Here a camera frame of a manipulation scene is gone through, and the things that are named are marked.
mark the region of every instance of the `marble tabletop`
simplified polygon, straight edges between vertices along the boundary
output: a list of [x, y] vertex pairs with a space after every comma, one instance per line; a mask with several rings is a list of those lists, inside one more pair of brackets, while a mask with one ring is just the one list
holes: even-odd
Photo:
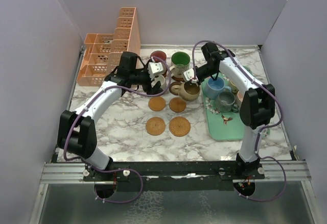
[[[141, 50], [142, 60], [148, 60], [153, 51], [161, 50], [167, 54], [170, 65], [171, 56], [177, 52], [186, 52], [191, 56], [191, 48], [145, 48]], [[258, 50], [253, 48], [231, 48], [240, 63], [248, 66], [253, 75], [267, 83]], [[196, 65], [201, 66], [205, 59], [200, 49], [195, 52]], [[76, 109], [90, 98], [98, 87], [81, 87], [76, 85], [71, 110]], [[148, 107], [149, 98], [125, 93], [114, 102], [96, 124], [98, 147], [114, 161], [203, 161], [235, 160], [241, 147], [241, 140], [215, 141], [206, 124], [203, 98], [200, 95], [194, 102], [188, 103], [186, 109], [176, 114], [169, 109], [173, 94], [167, 92], [162, 96], [166, 107], [154, 112]], [[161, 117], [166, 123], [166, 130], [159, 136], [151, 136], [145, 129], [151, 117]], [[169, 121], [183, 116], [191, 123], [191, 131], [184, 137], [174, 136], [168, 128]], [[278, 121], [278, 115], [271, 122]], [[289, 160], [289, 148], [282, 126], [270, 129], [270, 135], [262, 140], [261, 156], [273, 156], [280, 160]], [[63, 162], [63, 150], [59, 151], [58, 162]]]

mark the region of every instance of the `cork coaster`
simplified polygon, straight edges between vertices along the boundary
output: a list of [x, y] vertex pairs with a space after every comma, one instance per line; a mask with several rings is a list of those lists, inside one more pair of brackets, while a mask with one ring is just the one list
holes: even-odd
[[147, 121], [145, 128], [150, 135], [158, 136], [165, 131], [166, 124], [162, 118], [153, 117]]
[[175, 97], [170, 100], [169, 108], [175, 113], [180, 113], [185, 110], [186, 102], [184, 102], [181, 98]]
[[175, 80], [175, 81], [184, 82], [183, 78], [177, 78], [175, 76], [172, 76], [172, 79]]
[[174, 136], [185, 136], [190, 132], [191, 124], [184, 117], [175, 117], [169, 122], [169, 130]]
[[166, 101], [160, 96], [153, 97], [149, 100], [149, 108], [153, 111], [161, 111], [166, 106]]
[[178, 81], [175, 81], [175, 82], [171, 83], [170, 86], [169, 86], [170, 93], [172, 93], [173, 95], [178, 95], [178, 92], [173, 91], [172, 88], [173, 88], [174, 85], [181, 85], [181, 84], [182, 83], [178, 82]]

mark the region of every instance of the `gray wall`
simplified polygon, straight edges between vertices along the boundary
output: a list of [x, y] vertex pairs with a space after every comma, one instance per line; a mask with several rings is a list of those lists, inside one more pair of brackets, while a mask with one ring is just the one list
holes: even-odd
[[0, 223], [28, 223], [81, 38], [57, 0], [0, 0]]
[[62, 0], [86, 33], [113, 32], [119, 8], [136, 6], [142, 44], [263, 44], [286, 0]]
[[327, 0], [288, 0], [262, 54], [290, 141], [308, 162], [327, 220], [326, 45]]

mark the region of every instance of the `teal tray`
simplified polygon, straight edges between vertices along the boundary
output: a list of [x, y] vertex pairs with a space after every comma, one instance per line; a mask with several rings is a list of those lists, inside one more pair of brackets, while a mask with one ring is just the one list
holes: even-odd
[[[226, 79], [225, 75], [219, 74], [219, 77]], [[225, 140], [240, 140], [243, 139], [244, 134], [244, 124], [241, 121], [239, 113], [218, 113], [216, 109], [215, 101], [207, 98], [204, 95], [204, 87], [207, 84], [208, 79], [202, 82], [202, 96], [204, 101], [206, 120], [209, 128], [210, 136], [217, 141]], [[226, 125], [224, 124], [224, 119], [222, 115], [226, 118], [232, 118], [228, 121]]]

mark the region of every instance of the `round coaster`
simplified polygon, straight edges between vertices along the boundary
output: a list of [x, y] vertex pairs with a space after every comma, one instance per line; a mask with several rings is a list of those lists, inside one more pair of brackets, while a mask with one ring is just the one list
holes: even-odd
[[186, 102], [184, 102], [181, 98], [179, 97], [175, 97], [173, 99], [170, 100], [169, 102], [169, 108], [176, 112], [176, 113], [180, 113], [182, 111], [185, 110], [186, 108]]
[[160, 96], [153, 97], [149, 100], [149, 108], [153, 111], [161, 111], [166, 106], [166, 101]]
[[174, 85], [181, 85], [181, 84], [182, 84], [182, 83], [181, 83], [181, 82], [178, 82], [178, 81], [175, 81], [175, 82], [171, 83], [170, 86], [169, 86], [169, 91], [170, 91], [170, 93], [172, 93], [173, 95], [178, 95], [178, 92], [173, 91], [173, 90], [172, 90], [172, 87], [173, 87]]
[[172, 79], [175, 81], [184, 82], [183, 78], [177, 78], [177, 77], [172, 76]]
[[191, 124], [184, 117], [175, 117], [169, 122], [169, 130], [174, 136], [185, 136], [190, 132]]
[[166, 125], [162, 118], [153, 117], [147, 121], [145, 128], [150, 135], [158, 136], [165, 131]]

